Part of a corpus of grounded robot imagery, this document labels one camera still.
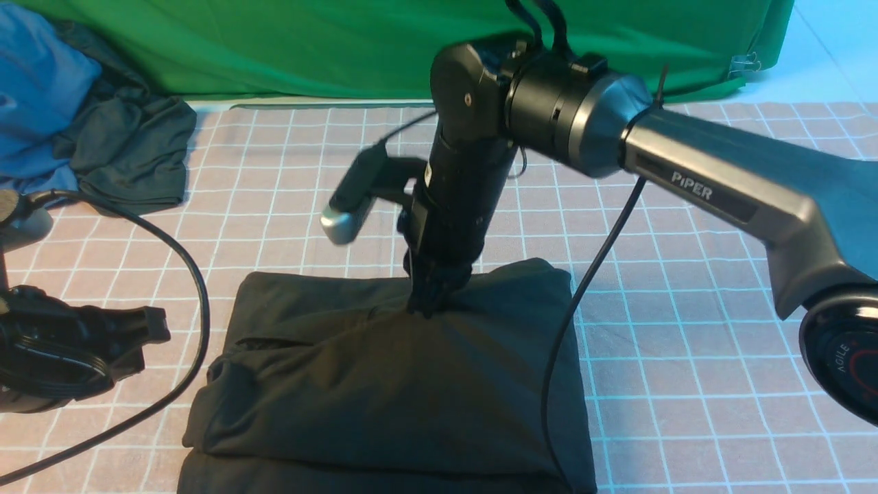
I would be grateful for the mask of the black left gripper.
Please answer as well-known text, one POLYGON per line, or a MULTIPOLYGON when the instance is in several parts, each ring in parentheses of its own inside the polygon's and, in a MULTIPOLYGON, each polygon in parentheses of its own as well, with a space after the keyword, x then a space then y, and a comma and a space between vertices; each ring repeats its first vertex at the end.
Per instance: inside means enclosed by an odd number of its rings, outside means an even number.
POLYGON ((79 384, 103 382, 113 385, 145 369, 143 347, 148 344, 169 342, 167 315, 162 307, 135 307, 134 309, 104 309, 86 305, 76 307, 82 336, 82 350, 100 357, 104 377, 98 368, 80 368, 79 384))

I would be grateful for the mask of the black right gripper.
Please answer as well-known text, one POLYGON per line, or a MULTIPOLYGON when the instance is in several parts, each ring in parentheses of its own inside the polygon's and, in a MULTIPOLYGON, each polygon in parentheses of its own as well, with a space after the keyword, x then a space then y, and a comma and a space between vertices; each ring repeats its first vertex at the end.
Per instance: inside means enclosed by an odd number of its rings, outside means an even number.
POLYGON ((470 281, 477 242, 472 237, 437 237, 418 247, 413 237, 406 237, 405 243, 403 266, 411 285, 405 310, 430 318, 470 281))

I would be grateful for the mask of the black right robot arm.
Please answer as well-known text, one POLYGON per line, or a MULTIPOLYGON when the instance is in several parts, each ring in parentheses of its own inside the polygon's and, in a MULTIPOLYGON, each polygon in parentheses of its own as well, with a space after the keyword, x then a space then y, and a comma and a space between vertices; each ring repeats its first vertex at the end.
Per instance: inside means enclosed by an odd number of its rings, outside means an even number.
POLYGON ((435 143, 399 222, 411 311, 468 281, 518 150, 595 180, 625 171, 764 245, 777 316, 807 312, 812 377, 876 423, 876 162, 664 109, 639 76, 520 32, 443 48, 430 89, 435 143))

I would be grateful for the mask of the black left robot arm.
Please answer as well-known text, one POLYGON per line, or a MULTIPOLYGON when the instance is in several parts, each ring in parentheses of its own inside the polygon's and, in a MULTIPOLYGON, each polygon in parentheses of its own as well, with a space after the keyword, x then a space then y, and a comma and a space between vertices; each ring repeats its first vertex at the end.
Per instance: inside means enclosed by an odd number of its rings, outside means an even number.
POLYGON ((160 307, 74 307, 31 285, 2 293, 2 412, 50 412, 100 396, 170 340, 160 307))

